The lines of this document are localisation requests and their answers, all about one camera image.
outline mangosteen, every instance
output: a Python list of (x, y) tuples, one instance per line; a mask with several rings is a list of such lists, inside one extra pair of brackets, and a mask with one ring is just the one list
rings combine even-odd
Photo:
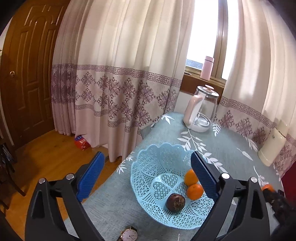
[(173, 193), (168, 197), (165, 205), (172, 213), (180, 212), (185, 206), (185, 198), (180, 194)]

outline leaf pattern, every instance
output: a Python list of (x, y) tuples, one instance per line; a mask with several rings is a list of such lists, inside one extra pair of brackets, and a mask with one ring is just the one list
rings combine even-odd
[(207, 161), (207, 163), (209, 164), (213, 164), (218, 170), (220, 169), (222, 172), (226, 172), (228, 173), (222, 166), (223, 164), (221, 162), (218, 161), (218, 159), (214, 158), (214, 157), (210, 157), (209, 156), (212, 155), (212, 153), (206, 152), (205, 154), (203, 154), (203, 158)]
[(129, 156), (126, 158), (126, 160), (127, 160), (127, 161), (133, 161), (133, 156), (132, 156), (132, 155), (129, 155)]
[(161, 116), (161, 119), (163, 120), (165, 118), (166, 122), (170, 124), (170, 119), (175, 120), (174, 118), (170, 117), (168, 114), (164, 114)]
[(221, 126), (217, 123), (213, 123), (214, 136), (217, 136), (221, 130)]
[(245, 139), (248, 141), (249, 147), (251, 148), (251, 150), (253, 148), (255, 152), (258, 152), (258, 147), (257, 147), (256, 143), (247, 137), (245, 137)]
[(259, 182), (259, 185), (260, 185), (261, 187), (263, 187), (263, 186), (266, 185), (266, 184), (269, 184), (269, 182), (266, 182), (266, 181), (265, 181), (265, 177), (264, 177), (264, 176), (259, 175), (259, 174), (257, 173), (257, 171), (256, 171), (256, 169), (255, 169), (255, 166), (254, 166), (254, 171), (256, 172), (256, 174), (257, 174), (257, 176), (258, 176), (258, 182)]
[(239, 148), (237, 148), (237, 150), (239, 150), (245, 157), (247, 157), (248, 159), (250, 159), (251, 161), (253, 160), (252, 157), (250, 157), (250, 155), (248, 153), (246, 153), (245, 151), (240, 150)]
[(279, 175), (279, 171), (276, 169), (276, 166), (274, 165), (274, 163), (272, 165), (274, 166), (274, 170), (276, 171), (276, 175), (279, 176), (279, 182), (281, 182), (281, 176)]
[(127, 169), (124, 165), (125, 161), (122, 161), (116, 169), (116, 172), (120, 174), (121, 172), (124, 173), (124, 169)]
[(199, 139), (198, 137), (192, 136), (189, 129), (188, 129), (188, 131), (184, 131), (181, 134), (183, 135), (182, 138), (177, 138), (177, 139), (179, 141), (185, 142), (185, 145), (182, 145), (184, 150), (190, 150), (191, 149), (190, 141), (192, 141), (192, 143), (193, 143), (193, 145), (195, 147), (195, 151), (199, 150), (200, 153), (202, 153), (203, 151), (207, 151), (204, 148), (204, 146), (206, 146), (205, 144), (203, 144), (202, 142), (200, 142), (200, 143), (197, 142), (197, 141), (202, 141), (202, 140)]

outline wall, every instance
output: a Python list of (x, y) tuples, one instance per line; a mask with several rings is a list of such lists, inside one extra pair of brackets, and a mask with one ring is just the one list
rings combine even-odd
[(7, 33), (7, 30), (8, 30), (8, 27), (10, 25), (10, 22), (11, 20), (8, 22), (8, 24), (6, 25), (5, 29), (3, 30), (1, 36), (0, 36), (0, 50), (3, 49), (3, 45), (4, 45), (4, 40), (5, 40), (5, 37), (6, 37), (6, 33)]
[[(8, 22), (8, 24), (6, 25), (5, 29), (3, 30), (3, 32), (2, 32), (2, 34), (0, 36), (0, 50), (3, 49), (4, 40), (5, 40), (6, 33), (7, 33), (7, 30), (8, 30), (8, 27), (10, 25), (10, 22), (11, 22), (11, 20)], [(2, 100), (1, 100), (1, 93), (0, 93), (0, 112), (1, 112), (2, 120), (3, 120), (3, 123), (4, 123), (5, 129), (6, 129), (6, 132), (8, 134), (9, 140), (11, 142), (11, 145), (14, 145), (13, 141), (12, 141), (12, 138), (11, 138), (11, 135), (9, 133), (8, 127), (7, 127), (5, 117), (4, 117), (4, 112), (3, 112), (3, 107), (2, 107)]]
[(184, 114), (189, 100), (193, 95), (180, 91), (175, 105), (175, 112)]

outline orange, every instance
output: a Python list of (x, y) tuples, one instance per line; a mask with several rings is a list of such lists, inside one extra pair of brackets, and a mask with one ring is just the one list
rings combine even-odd
[(261, 190), (263, 191), (263, 190), (266, 189), (266, 188), (267, 188), (269, 191), (271, 191), (271, 192), (275, 192), (273, 186), (270, 185), (270, 184), (266, 184), (266, 185), (264, 185), (263, 187), (261, 187)]
[(203, 195), (203, 187), (200, 184), (193, 184), (187, 189), (187, 197), (191, 200), (199, 199)]
[(184, 183), (187, 185), (187, 186), (191, 186), (195, 183), (198, 182), (198, 178), (195, 174), (195, 172), (190, 169), (186, 174), (185, 174), (185, 177), (184, 177)]

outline fruit basket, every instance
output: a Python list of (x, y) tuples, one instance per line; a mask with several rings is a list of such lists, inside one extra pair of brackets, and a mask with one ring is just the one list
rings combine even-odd
[[(186, 195), (184, 175), (191, 169), (192, 152), (185, 151), (181, 145), (150, 145), (139, 152), (131, 167), (131, 186), (138, 203), (154, 220), (168, 227), (198, 228), (214, 204), (205, 193), (195, 201)], [(172, 193), (185, 198), (185, 207), (178, 213), (170, 212), (165, 206)]]

